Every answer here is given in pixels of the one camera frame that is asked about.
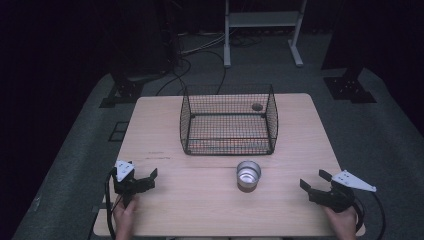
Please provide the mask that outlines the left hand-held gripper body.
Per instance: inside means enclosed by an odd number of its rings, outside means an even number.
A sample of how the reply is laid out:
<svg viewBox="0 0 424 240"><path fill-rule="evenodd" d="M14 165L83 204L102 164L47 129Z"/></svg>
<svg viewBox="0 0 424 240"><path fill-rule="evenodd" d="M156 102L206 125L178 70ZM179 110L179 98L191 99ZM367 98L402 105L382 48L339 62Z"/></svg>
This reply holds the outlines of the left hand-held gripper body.
<svg viewBox="0 0 424 240"><path fill-rule="evenodd" d="M118 160L113 173L114 190L122 197L124 207L127 208L133 196L149 189L149 178L136 179L135 165L132 162Z"/></svg>

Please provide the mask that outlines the black tape square on floor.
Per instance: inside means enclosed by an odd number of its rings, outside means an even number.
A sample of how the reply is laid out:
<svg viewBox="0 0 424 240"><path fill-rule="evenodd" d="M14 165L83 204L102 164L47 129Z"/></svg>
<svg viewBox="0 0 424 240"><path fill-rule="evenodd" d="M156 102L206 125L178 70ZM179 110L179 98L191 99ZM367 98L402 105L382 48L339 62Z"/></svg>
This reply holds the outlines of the black tape square on floor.
<svg viewBox="0 0 424 240"><path fill-rule="evenodd" d="M125 138L129 126L128 121L118 121L115 123L112 132L109 135L109 142L122 142Z"/></svg>

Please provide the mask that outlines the black stand with base plate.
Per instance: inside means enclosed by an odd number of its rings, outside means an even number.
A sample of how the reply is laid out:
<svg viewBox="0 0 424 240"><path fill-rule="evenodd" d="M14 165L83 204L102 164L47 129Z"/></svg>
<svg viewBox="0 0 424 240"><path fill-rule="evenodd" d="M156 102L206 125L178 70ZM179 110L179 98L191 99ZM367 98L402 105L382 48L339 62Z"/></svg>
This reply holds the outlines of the black stand with base plate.
<svg viewBox="0 0 424 240"><path fill-rule="evenodd" d="M113 86L101 104L101 108L113 108L117 104L135 103L143 90L143 80L132 80L140 70L126 57L114 57L107 61Z"/></svg>
<svg viewBox="0 0 424 240"><path fill-rule="evenodd" d="M335 100L350 100L352 103L375 103L373 95L359 81L364 64L361 55L355 52L328 50L322 70L345 68L341 76L324 77L323 80Z"/></svg>

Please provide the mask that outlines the silver metal can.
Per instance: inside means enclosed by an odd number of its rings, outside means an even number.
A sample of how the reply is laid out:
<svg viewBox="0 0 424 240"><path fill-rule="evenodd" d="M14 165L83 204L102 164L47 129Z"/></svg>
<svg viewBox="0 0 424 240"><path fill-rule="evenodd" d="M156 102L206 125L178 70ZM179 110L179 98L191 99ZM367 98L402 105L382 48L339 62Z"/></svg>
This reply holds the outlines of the silver metal can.
<svg viewBox="0 0 424 240"><path fill-rule="evenodd" d="M249 193L254 191L261 176L261 167L254 161L246 160L237 165L237 186L242 192Z"/></svg>

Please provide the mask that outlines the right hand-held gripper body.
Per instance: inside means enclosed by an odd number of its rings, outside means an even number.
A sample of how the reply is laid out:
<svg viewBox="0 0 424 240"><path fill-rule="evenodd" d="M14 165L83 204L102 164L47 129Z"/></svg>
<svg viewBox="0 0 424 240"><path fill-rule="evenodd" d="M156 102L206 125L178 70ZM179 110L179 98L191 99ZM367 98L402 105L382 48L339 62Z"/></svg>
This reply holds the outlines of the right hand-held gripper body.
<svg viewBox="0 0 424 240"><path fill-rule="evenodd" d="M355 203L354 189L375 193L376 186L372 186L347 170L332 175L330 190L323 191L312 188L308 194L309 200L316 204L329 207L334 212L340 213L353 206Z"/></svg>

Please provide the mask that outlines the person's right hand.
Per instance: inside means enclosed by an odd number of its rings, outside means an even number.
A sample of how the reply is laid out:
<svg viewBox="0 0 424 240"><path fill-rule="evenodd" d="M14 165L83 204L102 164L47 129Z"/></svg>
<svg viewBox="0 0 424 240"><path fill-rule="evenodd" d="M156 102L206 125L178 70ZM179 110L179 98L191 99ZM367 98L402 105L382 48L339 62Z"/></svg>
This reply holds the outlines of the person's right hand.
<svg viewBox="0 0 424 240"><path fill-rule="evenodd" d="M353 207L349 207L340 213L336 213L331 208L325 206L322 206L322 210L326 214L338 240L357 240L357 214Z"/></svg>

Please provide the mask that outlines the white metal stand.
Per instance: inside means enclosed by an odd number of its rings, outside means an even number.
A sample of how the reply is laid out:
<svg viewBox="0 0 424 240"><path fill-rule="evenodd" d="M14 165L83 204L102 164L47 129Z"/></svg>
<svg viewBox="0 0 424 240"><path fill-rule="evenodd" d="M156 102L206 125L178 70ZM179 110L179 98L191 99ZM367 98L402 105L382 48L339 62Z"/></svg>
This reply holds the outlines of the white metal stand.
<svg viewBox="0 0 424 240"><path fill-rule="evenodd" d="M225 0L223 65L225 67L231 66L231 29L293 27L294 34L293 37L288 40L288 45L295 65L297 67L302 67L304 63L297 49L297 41L301 30L306 6L307 0L302 0L300 9L297 11L232 13L229 7L229 0Z"/></svg>

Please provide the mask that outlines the person's left hand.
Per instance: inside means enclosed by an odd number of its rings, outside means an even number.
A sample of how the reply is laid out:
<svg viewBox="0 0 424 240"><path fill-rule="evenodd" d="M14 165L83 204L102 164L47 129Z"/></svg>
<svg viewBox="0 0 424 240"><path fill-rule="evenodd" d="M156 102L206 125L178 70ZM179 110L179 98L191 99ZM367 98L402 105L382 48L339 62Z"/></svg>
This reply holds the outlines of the person's left hand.
<svg viewBox="0 0 424 240"><path fill-rule="evenodd" d="M131 240L137 205L137 197L134 197L127 207L124 206L120 197L116 199L115 208L113 210L113 218L116 226L115 240Z"/></svg>

